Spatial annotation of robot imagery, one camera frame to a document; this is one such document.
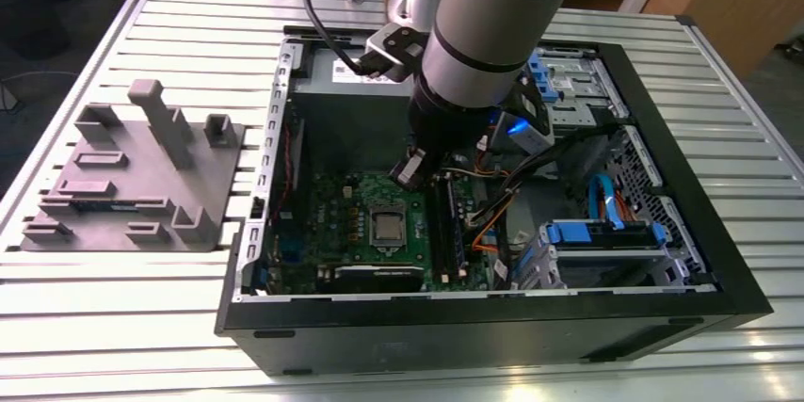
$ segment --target orange wire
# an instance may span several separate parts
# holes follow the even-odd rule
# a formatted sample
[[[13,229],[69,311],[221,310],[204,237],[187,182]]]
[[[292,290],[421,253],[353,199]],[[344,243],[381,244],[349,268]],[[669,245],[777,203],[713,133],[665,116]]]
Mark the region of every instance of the orange wire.
[[[483,238],[483,236],[487,233],[487,231],[491,229],[491,225],[493,225],[493,222],[497,221],[497,218],[505,212],[505,209],[508,209],[508,206],[511,206],[512,202],[513,202],[513,196],[511,196],[511,199],[508,200],[508,202],[505,203],[505,205],[503,206],[503,208],[497,211],[497,213],[491,218],[491,221],[487,224],[487,227],[483,229],[483,231],[480,232],[480,234],[477,234],[477,237],[475,237],[475,240],[472,241],[472,249],[477,249],[477,247],[484,247],[483,245],[479,245],[480,239]]]

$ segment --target white label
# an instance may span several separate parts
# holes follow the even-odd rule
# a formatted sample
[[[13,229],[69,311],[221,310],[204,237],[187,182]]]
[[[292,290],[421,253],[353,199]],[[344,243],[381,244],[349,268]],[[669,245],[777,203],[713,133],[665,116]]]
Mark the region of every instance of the white label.
[[[508,268],[499,259],[493,262],[493,271],[500,275],[503,280],[508,277]]]
[[[489,143],[489,136],[481,136],[480,140],[477,140],[477,149],[480,151],[485,151]]]
[[[332,81],[336,84],[396,84],[384,75],[373,79],[368,75],[356,75],[340,58],[332,62]]]
[[[573,89],[573,83],[569,77],[553,77],[553,88],[556,89]]]

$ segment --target black cable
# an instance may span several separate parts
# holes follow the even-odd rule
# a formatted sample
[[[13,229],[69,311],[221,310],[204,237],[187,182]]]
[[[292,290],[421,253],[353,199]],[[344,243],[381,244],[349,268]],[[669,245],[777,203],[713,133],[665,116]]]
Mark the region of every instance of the black cable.
[[[508,178],[505,178],[505,181],[503,181],[503,184],[500,184],[496,200],[492,204],[489,204],[487,207],[480,209],[480,211],[477,211],[477,213],[475,214],[475,218],[483,217],[489,212],[496,212],[496,209],[503,205],[508,197],[513,196],[516,189],[519,188],[519,186],[521,186],[523,181],[525,180],[528,175],[537,171],[545,165],[555,162],[555,160],[557,160],[557,158],[564,155],[564,153],[569,151],[569,149],[577,143],[592,137],[607,136],[617,129],[619,124],[611,123],[604,124],[599,127],[593,127],[591,129],[575,131],[568,136],[561,138],[551,148],[544,150],[541,153],[533,154],[532,156],[527,157],[525,160],[523,160],[516,166],[516,169],[513,169]]]
[[[327,47],[332,49],[337,57],[343,60],[343,63],[355,72],[356,75],[368,75],[371,73],[371,70],[364,70],[361,66],[355,61],[352,61],[352,58],[349,58],[343,48],[332,39],[332,36],[329,35],[329,32],[327,31],[327,28],[324,27],[324,24],[321,23],[320,19],[317,19],[317,15],[313,11],[313,0],[304,0],[304,9],[307,10],[307,15],[311,18],[311,22],[313,23],[315,31],[324,40]]]

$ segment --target metal chassis frame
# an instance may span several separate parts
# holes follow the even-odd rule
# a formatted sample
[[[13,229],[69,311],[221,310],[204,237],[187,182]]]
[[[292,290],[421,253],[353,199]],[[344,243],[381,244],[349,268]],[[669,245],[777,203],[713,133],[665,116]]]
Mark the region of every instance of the metal chassis frame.
[[[284,46],[293,45],[285,41]],[[555,303],[549,297],[511,297],[505,300],[489,298],[472,299],[395,299],[333,302],[319,299],[295,299],[293,303],[245,303],[235,295],[236,269],[244,267],[244,252],[261,247],[260,233],[247,221],[241,230],[240,243],[235,248],[228,263],[224,281],[224,292],[216,320],[216,333],[228,336],[228,332],[239,330],[260,331],[267,337],[293,334],[293,329],[347,326],[404,326],[421,324],[463,324],[480,322],[512,322],[541,320],[579,320],[589,318],[665,317],[672,323],[679,319],[699,318],[703,323],[684,330],[659,342],[631,353],[621,359],[633,359],[667,346],[701,329],[732,328],[772,312],[771,305],[749,273],[739,250],[729,238],[725,226],[697,182],[679,145],[664,123],[657,107],[653,105],[647,89],[637,77],[627,54],[620,46],[603,43],[573,43],[573,45],[597,49],[613,84],[619,90],[628,110],[636,120],[641,138],[652,157],[657,171],[669,187],[684,187],[684,190],[668,193],[672,196],[679,212],[684,213],[684,223],[696,238],[699,249],[707,251],[707,264],[713,269],[720,292],[693,293],[673,296],[656,294],[623,297],[613,294],[596,295],[595,303],[584,297],[564,297]],[[273,80],[275,92],[267,122],[271,146],[271,134],[276,135],[276,125],[281,124],[281,94],[287,93],[289,65],[293,59],[280,51],[280,68]],[[272,163],[264,158],[257,185],[263,193],[271,187]]]

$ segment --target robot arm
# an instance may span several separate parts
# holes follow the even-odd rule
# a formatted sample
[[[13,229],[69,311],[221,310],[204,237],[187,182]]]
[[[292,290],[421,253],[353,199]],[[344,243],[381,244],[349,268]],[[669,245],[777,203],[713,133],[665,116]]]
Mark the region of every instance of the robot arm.
[[[536,118],[539,92],[515,80],[563,0],[391,0],[391,23],[368,40],[369,52],[357,62],[327,34],[312,1],[304,1],[321,38],[356,73],[384,73],[397,82],[415,76],[413,146],[391,171],[401,187],[420,187],[447,154],[476,142],[505,104],[531,112],[533,130],[544,125],[545,118]]]
[[[405,188],[480,137],[561,1],[441,0],[408,109],[415,148],[392,171]],[[421,28],[428,11],[411,14]],[[393,10],[389,16],[397,21]]]

